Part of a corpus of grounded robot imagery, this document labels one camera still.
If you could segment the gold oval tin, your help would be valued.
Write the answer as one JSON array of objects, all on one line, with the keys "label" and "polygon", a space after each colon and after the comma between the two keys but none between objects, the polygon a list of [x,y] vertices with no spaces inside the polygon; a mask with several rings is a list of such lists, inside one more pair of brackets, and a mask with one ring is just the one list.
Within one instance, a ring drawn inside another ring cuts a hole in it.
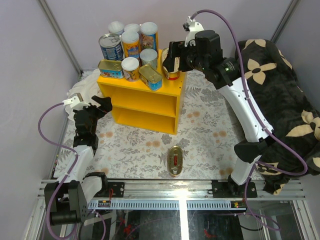
[{"label": "gold oval tin", "polygon": [[172,177],[177,177],[183,169],[183,151],[179,146],[169,149],[167,155],[167,170]]},{"label": "gold oval tin", "polygon": [[180,59],[176,57],[174,61],[169,61],[169,67],[164,66],[164,62],[168,56],[169,48],[164,48],[161,52],[161,66],[164,73],[164,76],[170,80],[174,81],[180,77],[179,64]]}]

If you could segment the grey lid small can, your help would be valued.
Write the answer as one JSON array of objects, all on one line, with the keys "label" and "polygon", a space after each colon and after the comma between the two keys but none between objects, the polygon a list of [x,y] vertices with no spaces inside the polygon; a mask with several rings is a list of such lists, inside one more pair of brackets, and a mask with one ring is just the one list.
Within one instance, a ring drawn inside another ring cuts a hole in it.
[{"label": "grey lid small can", "polygon": [[140,53],[142,65],[150,65],[153,69],[158,68],[158,53],[152,48],[143,49]]}]

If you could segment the clear jar colourful candy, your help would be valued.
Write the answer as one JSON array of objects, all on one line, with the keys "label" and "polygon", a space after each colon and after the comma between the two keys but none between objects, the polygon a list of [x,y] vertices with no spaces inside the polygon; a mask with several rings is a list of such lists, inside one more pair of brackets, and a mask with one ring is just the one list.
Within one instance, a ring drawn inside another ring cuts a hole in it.
[{"label": "clear jar colourful candy", "polygon": [[141,47],[144,49],[153,49],[158,53],[158,26],[154,22],[145,22],[140,25]]}]

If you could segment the gold rectangular tin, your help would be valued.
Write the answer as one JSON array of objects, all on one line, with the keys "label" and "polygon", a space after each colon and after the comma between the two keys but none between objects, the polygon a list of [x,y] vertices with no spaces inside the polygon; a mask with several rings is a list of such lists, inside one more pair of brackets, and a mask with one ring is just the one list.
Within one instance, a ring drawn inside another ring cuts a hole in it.
[{"label": "gold rectangular tin", "polygon": [[122,79],[124,77],[121,61],[103,59],[97,67],[104,78]]},{"label": "gold rectangular tin", "polygon": [[138,70],[140,80],[152,91],[157,91],[163,86],[163,76],[150,64],[141,66]]}]

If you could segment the orange blue tall canister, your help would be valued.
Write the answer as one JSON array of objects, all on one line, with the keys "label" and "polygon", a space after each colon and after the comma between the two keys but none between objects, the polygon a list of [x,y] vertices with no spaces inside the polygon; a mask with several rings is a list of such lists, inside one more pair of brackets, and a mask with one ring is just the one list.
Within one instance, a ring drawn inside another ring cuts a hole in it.
[{"label": "orange blue tall canister", "polygon": [[125,58],[132,57],[140,60],[140,35],[136,31],[124,31],[121,35]]}]

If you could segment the white lid small can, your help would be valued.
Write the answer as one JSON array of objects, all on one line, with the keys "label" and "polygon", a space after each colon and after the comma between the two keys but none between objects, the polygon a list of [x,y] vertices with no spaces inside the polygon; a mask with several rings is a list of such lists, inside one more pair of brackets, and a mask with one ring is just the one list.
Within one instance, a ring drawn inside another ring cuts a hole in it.
[{"label": "white lid small can", "polygon": [[124,77],[129,82],[136,82],[140,79],[140,62],[135,57],[126,57],[121,62]]}]

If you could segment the white red snack canister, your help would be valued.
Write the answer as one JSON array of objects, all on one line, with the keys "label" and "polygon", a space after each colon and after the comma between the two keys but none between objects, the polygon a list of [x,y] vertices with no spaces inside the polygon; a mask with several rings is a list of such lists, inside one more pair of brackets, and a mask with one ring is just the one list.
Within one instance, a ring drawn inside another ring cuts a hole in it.
[{"label": "white red snack canister", "polygon": [[124,30],[124,32],[131,31],[131,32],[137,32],[138,34],[141,33],[140,25],[137,24],[137,23],[127,24],[127,25],[124,27],[123,30]]}]

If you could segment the blue labelled gold-top can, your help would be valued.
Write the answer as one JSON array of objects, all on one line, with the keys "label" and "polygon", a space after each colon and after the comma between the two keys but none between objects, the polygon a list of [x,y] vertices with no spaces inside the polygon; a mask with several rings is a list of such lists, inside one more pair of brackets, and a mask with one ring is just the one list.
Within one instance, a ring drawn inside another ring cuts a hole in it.
[{"label": "blue labelled gold-top can", "polygon": [[124,59],[124,51],[118,35],[104,34],[99,38],[98,43],[106,60],[122,61]]}]

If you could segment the white orange snack canister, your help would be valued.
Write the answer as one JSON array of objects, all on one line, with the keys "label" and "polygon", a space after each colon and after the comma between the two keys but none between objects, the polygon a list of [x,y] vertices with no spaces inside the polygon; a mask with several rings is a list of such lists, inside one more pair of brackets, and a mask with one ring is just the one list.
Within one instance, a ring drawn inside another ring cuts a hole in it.
[{"label": "white orange snack canister", "polygon": [[124,32],[125,25],[120,21],[113,21],[108,25],[108,31],[111,34],[122,35]]}]

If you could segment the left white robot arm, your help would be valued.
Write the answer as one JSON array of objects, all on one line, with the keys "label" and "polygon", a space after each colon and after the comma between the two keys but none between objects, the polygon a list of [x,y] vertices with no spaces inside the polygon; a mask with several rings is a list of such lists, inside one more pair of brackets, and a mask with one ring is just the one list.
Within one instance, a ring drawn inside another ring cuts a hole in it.
[{"label": "left white robot arm", "polygon": [[46,222],[50,226],[84,223],[92,198],[95,195],[102,198],[109,193],[104,173],[85,173],[98,149],[98,120],[113,109],[110,97],[94,95],[92,100],[99,105],[85,102],[79,93],[61,102],[73,112],[76,130],[69,151],[75,159],[69,162],[64,175],[44,188]]}]

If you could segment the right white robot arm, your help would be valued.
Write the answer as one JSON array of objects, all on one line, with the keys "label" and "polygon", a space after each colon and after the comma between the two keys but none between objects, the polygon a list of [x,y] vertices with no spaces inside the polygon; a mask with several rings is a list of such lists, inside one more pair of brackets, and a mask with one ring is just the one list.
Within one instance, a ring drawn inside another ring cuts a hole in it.
[{"label": "right white robot arm", "polygon": [[228,192],[240,197],[246,191],[245,182],[263,151],[272,144],[267,130],[273,127],[265,117],[250,93],[246,80],[240,75],[240,64],[236,59],[223,57],[220,36],[213,30],[202,30],[189,43],[171,41],[163,66],[173,71],[179,59],[179,71],[198,70],[224,96],[230,104],[245,134],[245,140],[234,146],[237,161],[228,181]]}]

